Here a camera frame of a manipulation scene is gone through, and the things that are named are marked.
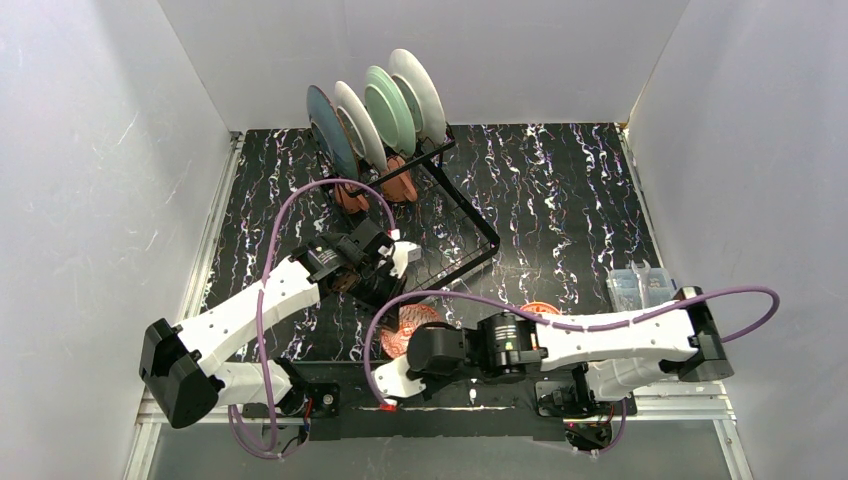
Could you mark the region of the red geometric pattern bowl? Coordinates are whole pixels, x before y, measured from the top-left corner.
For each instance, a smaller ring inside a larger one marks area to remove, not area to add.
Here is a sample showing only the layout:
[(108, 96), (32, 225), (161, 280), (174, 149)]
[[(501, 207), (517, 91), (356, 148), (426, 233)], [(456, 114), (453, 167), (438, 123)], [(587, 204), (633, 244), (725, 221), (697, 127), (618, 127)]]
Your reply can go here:
[(391, 359), (404, 355), (414, 331), (427, 323), (444, 322), (443, 316), (424, 304), (404, 305), (399, 309), (398, 329), (380, 330), (380, 346)]

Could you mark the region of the black wire dish rack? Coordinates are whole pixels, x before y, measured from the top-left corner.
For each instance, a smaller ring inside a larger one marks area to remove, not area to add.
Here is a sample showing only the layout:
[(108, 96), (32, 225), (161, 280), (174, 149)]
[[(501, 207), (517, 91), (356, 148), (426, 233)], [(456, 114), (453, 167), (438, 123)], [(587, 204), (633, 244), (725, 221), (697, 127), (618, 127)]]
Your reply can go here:
[(462, 177), (465, 164), (448, 137), (441, 153), (408, 171), (418, 200), (391, 205), (402, 238), (421, 248), (406, 270), (405, 289), (466, 291), (506, 302), (497, 221), (480, 210), (482, 198)]

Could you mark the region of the orange floral pattern bowl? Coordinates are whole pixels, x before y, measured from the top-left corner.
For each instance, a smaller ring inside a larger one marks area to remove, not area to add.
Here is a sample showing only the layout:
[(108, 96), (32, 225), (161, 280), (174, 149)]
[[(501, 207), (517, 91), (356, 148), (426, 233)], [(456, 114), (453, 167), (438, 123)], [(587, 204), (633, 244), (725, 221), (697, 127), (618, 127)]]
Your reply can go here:
[(525, 311), (525, 312), (530, 312), (530, 313), (536, 313), (536, 314), (554, 314), (554, 315), (560, 315), (561, 314), (561, 311), (557, 307), (555, 307), (551, 304), (548, 304), (546, 302), (539, 302), (539, 301), (529, 302), (529, 303), (521, 306), (520, 310)]

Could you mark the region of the green rim lettered plate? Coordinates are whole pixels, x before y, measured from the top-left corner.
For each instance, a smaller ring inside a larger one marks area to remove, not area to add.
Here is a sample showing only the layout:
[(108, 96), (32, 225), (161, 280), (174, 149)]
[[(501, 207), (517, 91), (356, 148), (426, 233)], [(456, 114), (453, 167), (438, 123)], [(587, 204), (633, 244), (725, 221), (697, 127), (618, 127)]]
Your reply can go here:
[(334, 86), (335, 109), (342, 121), (355, 154), (365, 160), (378, 173), (388, 171), (388, 162), (382, 140), (363, 102), (344, 81)]

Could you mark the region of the dark blue glazed plate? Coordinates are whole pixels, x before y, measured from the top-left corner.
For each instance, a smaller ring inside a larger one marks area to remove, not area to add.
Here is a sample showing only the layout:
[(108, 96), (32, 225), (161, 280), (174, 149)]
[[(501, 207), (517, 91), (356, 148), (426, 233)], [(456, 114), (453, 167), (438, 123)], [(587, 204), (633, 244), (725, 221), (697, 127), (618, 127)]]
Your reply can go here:
[(317, 85), (307, 88), (306, 107), (313, 137), (342, 178), (359, 180), (360, 170), (349, 136), (332, 102)]

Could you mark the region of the light green flower plate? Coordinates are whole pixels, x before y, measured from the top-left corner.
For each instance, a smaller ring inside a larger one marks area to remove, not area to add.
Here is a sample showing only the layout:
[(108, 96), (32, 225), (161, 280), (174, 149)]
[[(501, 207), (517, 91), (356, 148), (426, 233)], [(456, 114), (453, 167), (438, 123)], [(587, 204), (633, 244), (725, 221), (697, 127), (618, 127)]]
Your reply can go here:
[(394, 80), (378, 65), (366, 70), (364, 104), (383, 143), (410, 158), (416, 150), (411, 112)]

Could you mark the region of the red teal floral plate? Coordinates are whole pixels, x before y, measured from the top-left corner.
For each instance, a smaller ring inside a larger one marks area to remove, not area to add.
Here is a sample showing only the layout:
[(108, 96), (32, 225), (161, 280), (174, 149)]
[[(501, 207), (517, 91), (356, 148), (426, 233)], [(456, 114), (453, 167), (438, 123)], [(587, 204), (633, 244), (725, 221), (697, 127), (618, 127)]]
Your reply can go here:
[(389, 56), (389, 75), (399, 88), (421, 142), (441, 146), (446, 142), (447, 122), (434, 82), (409, 50), (398, 48)]

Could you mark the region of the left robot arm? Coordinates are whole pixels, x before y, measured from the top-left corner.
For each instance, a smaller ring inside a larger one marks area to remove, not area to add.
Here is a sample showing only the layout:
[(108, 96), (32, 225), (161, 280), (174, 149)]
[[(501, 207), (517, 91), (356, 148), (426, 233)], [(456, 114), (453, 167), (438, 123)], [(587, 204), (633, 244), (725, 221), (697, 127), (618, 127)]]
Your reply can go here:
[(150, 324), (142, 342), (139, 376), (175, 429), (198, 423), (218, 407), (267, 399), (283, 406), (306, 393), (308, 382), (290, 364), (238, 363), (243, 345), (291, 315), (332, 294), (377, 311), (406, 285), (406, 269), (421, 257), (418, 244), (370, 220), (347, 234), (322, 234), (296, 247), (269, 273), (199, 315)]

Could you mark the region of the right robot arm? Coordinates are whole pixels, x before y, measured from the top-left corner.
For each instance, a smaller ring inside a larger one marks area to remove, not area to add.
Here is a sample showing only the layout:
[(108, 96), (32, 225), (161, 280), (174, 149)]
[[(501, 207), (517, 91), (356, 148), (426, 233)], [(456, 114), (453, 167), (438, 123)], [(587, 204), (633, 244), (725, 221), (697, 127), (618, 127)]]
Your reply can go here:
[(383, 395), (400, 399), (462, 378), (507, 383), (558, 369), (567, 371), (566, 383), (538, 394), (542, 416), (586, 418), (659, 380), (734, 373), (699, 290), (683, 289), (660, 306), (630, 312), (564, 316), (509, 307), (473, 328), (425, 323), (406, 352), (373, 377)]

